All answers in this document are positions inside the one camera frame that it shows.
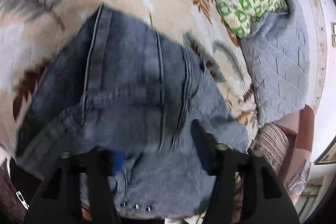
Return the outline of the grey quilted blanket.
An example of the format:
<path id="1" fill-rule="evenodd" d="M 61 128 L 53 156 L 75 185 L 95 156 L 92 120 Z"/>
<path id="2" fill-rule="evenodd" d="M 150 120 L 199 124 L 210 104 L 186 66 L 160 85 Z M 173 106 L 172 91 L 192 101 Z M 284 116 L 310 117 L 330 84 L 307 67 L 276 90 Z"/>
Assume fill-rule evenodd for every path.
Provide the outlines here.
<path id="1" fill-rule="evenodd" d="M 252 79 L 259 127 L 302 110 L 309 86 L 309 35 L 298 0 L 266 12 L 240 39 Z"/>

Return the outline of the silver leaf headboard ornament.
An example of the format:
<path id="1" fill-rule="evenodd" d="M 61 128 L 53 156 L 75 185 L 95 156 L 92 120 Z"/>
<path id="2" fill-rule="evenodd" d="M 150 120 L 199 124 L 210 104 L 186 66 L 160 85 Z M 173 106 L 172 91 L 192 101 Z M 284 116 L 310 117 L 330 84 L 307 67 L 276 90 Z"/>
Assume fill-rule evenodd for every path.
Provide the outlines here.
<path id="1" fill-rule="evenodd" d="M 311 162 L 305 159 L 299 166 L 299 169 L 296 171 L 296 173 L 291 176 L 291 178 L 286 183 L 286 188 L 291 198 L 298 198 L 302 193 L 307 183 L 307 179 L 309 178 L 310 169 Z"/>

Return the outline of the brown pink upholstered headboard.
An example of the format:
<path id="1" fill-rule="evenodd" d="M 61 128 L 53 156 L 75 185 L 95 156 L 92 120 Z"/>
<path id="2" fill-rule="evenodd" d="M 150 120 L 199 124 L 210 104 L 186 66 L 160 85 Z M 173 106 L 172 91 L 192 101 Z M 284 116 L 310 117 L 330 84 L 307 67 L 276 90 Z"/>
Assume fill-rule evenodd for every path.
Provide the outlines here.
<path id="1" fill-rule="evenodd" d="M 311 154 L 314 138 L 314 111 L 306 105 L 302 110 L 288 114 L 282 119 L 275 121 L 288 138 L 289 148 L 285 160 L 278 173 L 278 178 L 282 182 L 287 194 L 286 183 L 299 169 L 299 166 L 306 159 L 311 162 Z M 295 204 L 298 198 L 291 198 Z"/>

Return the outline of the leaf-patterned beige bed blanket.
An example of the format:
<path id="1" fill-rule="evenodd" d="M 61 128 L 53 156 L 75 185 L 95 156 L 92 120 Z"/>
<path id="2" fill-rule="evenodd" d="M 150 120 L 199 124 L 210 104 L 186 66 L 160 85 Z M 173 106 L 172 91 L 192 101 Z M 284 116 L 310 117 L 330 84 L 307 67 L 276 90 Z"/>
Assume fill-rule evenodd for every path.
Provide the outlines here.
<path id="1" fill-rule="evenodd" d="M 46 64 L 106 4 L 134 15 L 200 52 L 250 140 L 258 131 L 252 80 L 240 43 L 215 0 L 1 0 L 1 150 L 13 154 L 16 130 Z"/>

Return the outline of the framed wall picture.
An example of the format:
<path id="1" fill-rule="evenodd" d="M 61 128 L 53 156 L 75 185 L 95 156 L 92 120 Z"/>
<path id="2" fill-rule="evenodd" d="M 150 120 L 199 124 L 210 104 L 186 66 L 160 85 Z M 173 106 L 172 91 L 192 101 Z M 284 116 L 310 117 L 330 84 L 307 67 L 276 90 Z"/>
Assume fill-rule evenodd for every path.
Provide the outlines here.
<path id="1" fill-rule="evenodd" d="M 323 153 L 315 160 L 315 165 L 334 164 L 336 162 L 336 136 L 323 151 Z"/>

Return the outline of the striped beige floral pillow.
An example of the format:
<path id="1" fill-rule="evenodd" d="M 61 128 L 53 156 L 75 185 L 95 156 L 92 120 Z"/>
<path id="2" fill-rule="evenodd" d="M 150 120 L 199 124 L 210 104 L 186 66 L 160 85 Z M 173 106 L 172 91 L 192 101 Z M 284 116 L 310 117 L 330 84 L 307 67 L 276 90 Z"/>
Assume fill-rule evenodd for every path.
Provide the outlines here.
<path id="1" fill-rule="evenodd" d="M 273 123 L 269 123 L 260 129 L 252 151 L 261 152 L 275 174 L 278 174 L 285 160 L 288 148 L 289 141 L 282 129 Z M 238 221 L 240 221 L 243 205 L 243 182 L 243 175 L 236 172 L 234 210 L 231 217 L 232 223 L 238 223 Z"/>

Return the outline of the gold wall switch plate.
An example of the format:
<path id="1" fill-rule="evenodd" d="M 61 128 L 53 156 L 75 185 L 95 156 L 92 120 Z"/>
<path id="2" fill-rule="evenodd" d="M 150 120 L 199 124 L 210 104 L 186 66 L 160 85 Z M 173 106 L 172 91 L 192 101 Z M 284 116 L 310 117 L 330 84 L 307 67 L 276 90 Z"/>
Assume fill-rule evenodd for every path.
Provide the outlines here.
<path id="1" fill-rule="evenodd" d="M 331 23 L 331 40 L 332 40 L 332 46 L 336 48 L 336 23 Z"/>

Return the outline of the blue acid-wash denim pants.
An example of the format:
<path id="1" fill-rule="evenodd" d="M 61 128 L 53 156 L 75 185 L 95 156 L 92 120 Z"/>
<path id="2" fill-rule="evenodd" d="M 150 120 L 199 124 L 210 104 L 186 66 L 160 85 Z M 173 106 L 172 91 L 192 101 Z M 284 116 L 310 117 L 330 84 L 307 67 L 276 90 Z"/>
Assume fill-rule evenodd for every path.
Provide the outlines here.
<path id="1" fill-rule="evenodd" d="M 247 147 L 247 131 L 204 60 L 102 5 L 43 74 L 17 133 L 15 159 L 42 179 L 64 152 L 123 152 L 109 179 L 122 215 L 195 215 L 214 185 L 192 139 L 196 119 L 220 143 Z"/>

